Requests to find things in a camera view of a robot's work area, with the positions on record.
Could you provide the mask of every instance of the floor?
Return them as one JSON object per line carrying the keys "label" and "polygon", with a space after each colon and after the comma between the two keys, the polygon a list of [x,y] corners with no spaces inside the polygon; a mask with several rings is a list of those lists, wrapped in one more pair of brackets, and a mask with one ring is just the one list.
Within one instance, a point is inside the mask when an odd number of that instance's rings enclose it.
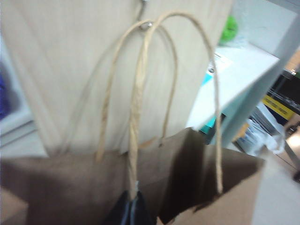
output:
{"label": "floor", "polygon": [[296,169],[282,159],[285,154],[280,158],[263,150],[260,157],[266,164],[252,225],[300,225],[300,184],[293,181]]}

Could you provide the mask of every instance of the purple object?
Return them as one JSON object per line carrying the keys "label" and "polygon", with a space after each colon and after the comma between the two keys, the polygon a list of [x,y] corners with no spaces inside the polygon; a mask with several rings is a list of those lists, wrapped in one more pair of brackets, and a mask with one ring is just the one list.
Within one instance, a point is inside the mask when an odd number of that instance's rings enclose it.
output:
{"label": "purple object", "polygon": [[0,74],[0,120],[9,114],[9,102],[6,94],[4,80]]}

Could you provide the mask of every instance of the brown paper bag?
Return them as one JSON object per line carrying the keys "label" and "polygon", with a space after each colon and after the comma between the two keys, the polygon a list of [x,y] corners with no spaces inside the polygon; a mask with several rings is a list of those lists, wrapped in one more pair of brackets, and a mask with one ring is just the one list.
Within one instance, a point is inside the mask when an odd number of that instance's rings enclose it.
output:
{"label": "brown paper bag", "polygon": [[28,204],[1,187],[1,224],[25,225]]}
{"label": "brown paper bag", "polygon": [[[153,219],[160,216],[167,223],[179,214],[176,222],[188,217],[207,224],[221,219],[250,224],[263,160],[223,149],[225,194],[218,198],[214,146],[204,148],[201,134],[187,128],[158,144],[156,140],[140,149],[137,165],[139,187]],[[126,154],[106,152],[99,164],[94,157],[2,159],[1,186],[28,202],[29,225],[96,225],[128,179]]]}

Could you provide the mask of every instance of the bag handle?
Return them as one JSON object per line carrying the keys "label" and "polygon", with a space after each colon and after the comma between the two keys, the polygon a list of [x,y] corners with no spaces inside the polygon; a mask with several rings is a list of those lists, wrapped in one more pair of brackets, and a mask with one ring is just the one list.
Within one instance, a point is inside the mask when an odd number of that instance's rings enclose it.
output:
{"label": "bag handle", "polygon": [[130,199],[134,199],[136,196],[135,184],[137,181],[137,151],[138,151],[138,136],[139,136],[139,122],[141,115],[141,106],[143,100],[143,89],[146,76],[146,67],[148,59],[148,49],[149,44],[152,39],[154,31],[157,27],[167,18],[173,16],[182,16],[189,19],[192,24],[197,28],[199,34],[202,36],[209,57],[212,60],[212,65],[215,69],[214,76],[214,88],[215,88],[215,114],[216,114],[216,134],[217,134],[217,153],[216,153],[216,174],[217,174],[217,192],[221,194],[223,192],[223,183],[222,183],[222,152],[221,152],[221,132],[220,132],[220,116],[219,116],[219,89],[218,89],[218,73],[216,70],[216,64],[214,60],[214,52],[211,44],[207,38],[206,33],[204,32],[200,22],[193,17],[191,14],[182,12],[182,11],[171,11],[165,14],[162,14],[149,28],[146,32],[142,48],[140,50],[140,55],[138,58],[138,63],[136,66],[136,75],[135,75],[135,84],[131,99],[131,112],[130,112],[130,124],[129,124],[129,157],[128,157],[128,172],[129,172],[129,195]]}
{"label": "bag handle", "polygon": [[[96,161],[97,162],[99,162],[102,159],[104,151],[105,151],[105,132],[106,132],[106,127],[107,127],[107,119],[108,119],[108,107],[109,107],[109,101],[110,101],[110,96],[111,96],[111,92],[112,92],[113,78],[114,78],[114,75],[116,72],[117,60],[119,58],[121,47],[123,46],[124,41],[128,37],[129,34],[131,34],[135,29],[139,28],[141,25],[143,25],[145,23],[149,23],[149,22],[151,22],[151,21],[143,20],[143,21],[135,23],[121,36],[120,40],[117,43],[117,47],[116,47],[116,50],[113,55],[112,67],[111,67],[109,77],[108,77],[108,83],[107,83],[107,87],[106,87],[106,91],[105,91],[105,99],[104,99],[104,103],[102,106],[99,148],[98,148],[98,151],[96,152]],[[171,109],[171,105],[172,105],[172,101],[173,101],[173,97],[174,97],[175,86],[176,86],[176,82],[177,82],[178,58],[177,58],[177,52],[175,49],[175,44],[174,44],[170,34],[167,32],[167,30],[163,26],[160,26],[160,28],[162,29],[162,31],[165,33],[166,37],[170,41],[172,53],[173,53],[173,57],[174,57],[174,67],[175,67],[174,78],[173,78],[172,87],[171,87],[171,93],[170,93],[167,110],[165,113],[164,125],[163,125],[162,138],[164,138],[165,134],[166,134],[166,128],[167,128],[167,124],[169,121],[170,109]]]}

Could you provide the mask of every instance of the yellow label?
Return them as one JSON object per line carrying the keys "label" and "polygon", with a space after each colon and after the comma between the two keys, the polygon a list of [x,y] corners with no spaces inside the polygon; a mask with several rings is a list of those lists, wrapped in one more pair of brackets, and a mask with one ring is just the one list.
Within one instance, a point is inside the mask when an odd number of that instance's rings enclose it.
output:
{"label": "yellow label", "polygon": [[280,102],[276,101],[268,95],[265,95],[265,97],[262,99],[262,102],[286,120],[289,120],[294,114],[294,112],[288,107],[284,106],[283,104],[281,104]]}

